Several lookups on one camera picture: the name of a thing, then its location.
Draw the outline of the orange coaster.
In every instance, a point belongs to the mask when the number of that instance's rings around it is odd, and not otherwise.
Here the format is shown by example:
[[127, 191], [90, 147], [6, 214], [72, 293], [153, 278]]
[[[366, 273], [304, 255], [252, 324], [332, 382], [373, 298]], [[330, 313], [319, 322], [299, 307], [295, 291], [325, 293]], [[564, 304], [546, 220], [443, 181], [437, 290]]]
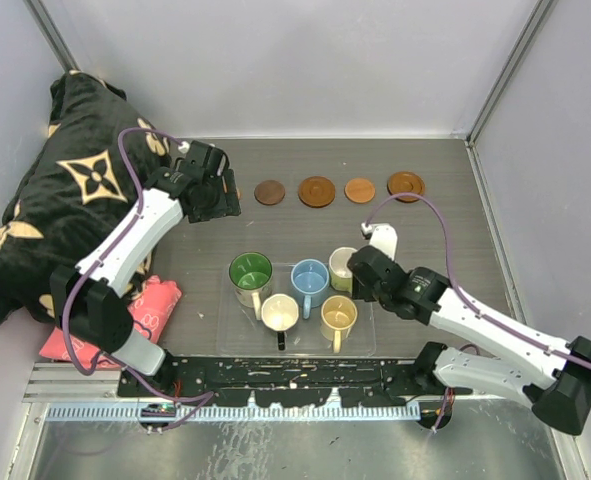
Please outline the orange coaster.
[[[232, 192], [232, 189], [231, 189], [231, 187], [228, 186], [225, 178], [222, 178], [222, 185], [223, 185], [223, 190], [224, 190], [225, 194]], [[237, 187], [237, 186], [235, 187], [235, 193], [236, 193], [236, 197], [237, 197], [238, 201], [241, 200], [242, 193], [241, 193], [241, 190], [239, 189], [239, 187]]]
[[356, 204], [366, 204], [374, 199], [376, 188], [374, 184], [366, 178], [352, 178], [345, 187], [344, 194], [348, 200]]

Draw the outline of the olive green white mug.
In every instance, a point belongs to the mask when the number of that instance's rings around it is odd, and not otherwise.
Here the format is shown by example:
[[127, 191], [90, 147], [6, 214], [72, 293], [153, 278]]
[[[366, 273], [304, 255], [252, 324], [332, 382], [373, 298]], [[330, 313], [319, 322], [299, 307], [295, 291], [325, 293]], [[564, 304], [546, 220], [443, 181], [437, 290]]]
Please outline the olive green white mug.
[[348, 261], [356, 252], [353, 247], [339, 247], [331, 253], [328, 268], [330, 284], [334, 290], [352, 294], [353, 274], [348, 268]]

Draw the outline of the dark brown coaster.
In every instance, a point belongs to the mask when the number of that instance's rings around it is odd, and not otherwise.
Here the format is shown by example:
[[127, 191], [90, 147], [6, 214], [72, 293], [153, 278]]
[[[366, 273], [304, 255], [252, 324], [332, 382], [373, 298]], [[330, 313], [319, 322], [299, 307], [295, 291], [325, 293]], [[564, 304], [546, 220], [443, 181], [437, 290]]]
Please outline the dark brown coaster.
[[284, 185], [273, 179], [260, 182], [254, 189], [255, 200], [265, 206], [279, 204], [284, 199], [285, 194]]

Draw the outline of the light brown ringed coaster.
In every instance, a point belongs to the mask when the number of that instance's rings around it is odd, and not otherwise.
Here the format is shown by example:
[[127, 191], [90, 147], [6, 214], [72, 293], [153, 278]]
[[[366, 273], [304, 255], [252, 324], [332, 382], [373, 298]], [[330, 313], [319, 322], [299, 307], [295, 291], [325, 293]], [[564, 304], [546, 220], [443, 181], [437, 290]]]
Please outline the light brown ringed coaster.
[[399, 171], [387, 180], [387, 190], [390, 195], [399, 193], [413, 193], [424, 195], [426, 187], [423, 179], [410, 171]]

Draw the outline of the brown ringed wooden coaster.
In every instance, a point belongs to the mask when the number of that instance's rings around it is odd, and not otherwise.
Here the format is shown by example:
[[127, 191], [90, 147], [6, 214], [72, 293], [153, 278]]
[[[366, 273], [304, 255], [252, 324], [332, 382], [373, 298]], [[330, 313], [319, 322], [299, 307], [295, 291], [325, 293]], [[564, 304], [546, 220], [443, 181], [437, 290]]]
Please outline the brown ringed wooden coaster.
[[324, 176], [308, 177], [298, 187], [299, 200], [310, 208], [326, 207], [334, 201], [335, 196], [334, 183]]

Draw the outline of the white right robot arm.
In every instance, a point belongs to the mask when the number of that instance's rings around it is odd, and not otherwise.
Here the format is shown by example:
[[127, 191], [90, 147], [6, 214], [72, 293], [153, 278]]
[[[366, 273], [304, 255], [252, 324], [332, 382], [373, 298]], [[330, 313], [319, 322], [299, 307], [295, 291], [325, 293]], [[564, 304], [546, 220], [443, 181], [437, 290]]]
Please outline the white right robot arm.
[[426, 267], [404, 271], [373, 246], [347, 262], [353, 294], [404, 320], [459, 336], [488, 357], [450, 347], [426, 347], [413, 370], [419, 390], [468, 388], [510, 399], [531, 409], [549, 427], [579, 435], [591, 411], [591, 340], [572, 341], [534, 330], [456, 289]]

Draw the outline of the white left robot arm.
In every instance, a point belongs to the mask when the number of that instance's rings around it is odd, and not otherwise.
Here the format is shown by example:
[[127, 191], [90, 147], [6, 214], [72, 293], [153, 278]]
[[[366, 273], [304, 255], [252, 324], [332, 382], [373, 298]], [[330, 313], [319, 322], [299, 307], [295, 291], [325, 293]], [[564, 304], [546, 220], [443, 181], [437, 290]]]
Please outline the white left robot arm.
[[183, 143], [184, 157], [139, 185], [137, 201], [108, 237], [75, 266], [51, 275], [56, 323], [66, 348], [78, 339], [112, 361], [140, 373], [153, 396], [169, 393], [174, 370], [167, 354], [139, 333], [122, 298], [137, 267], [182, 220], [191, 223], [238, 216], [241, 207], [227, 154], [212, 144]]

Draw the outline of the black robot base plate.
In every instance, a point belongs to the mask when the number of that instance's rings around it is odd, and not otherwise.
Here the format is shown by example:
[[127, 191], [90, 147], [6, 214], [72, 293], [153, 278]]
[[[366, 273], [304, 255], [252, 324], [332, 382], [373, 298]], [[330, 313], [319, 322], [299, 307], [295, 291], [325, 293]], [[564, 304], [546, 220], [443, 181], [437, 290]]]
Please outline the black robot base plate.
[[395, 358], [177, 357], [151, 384], [167, 395], [211, 392], [210, 405], [243, 407], [253, 400], [262, 408], [318, 407], [333, 392], [344, 408], [404, 406], [446, 391], [425, 362]]

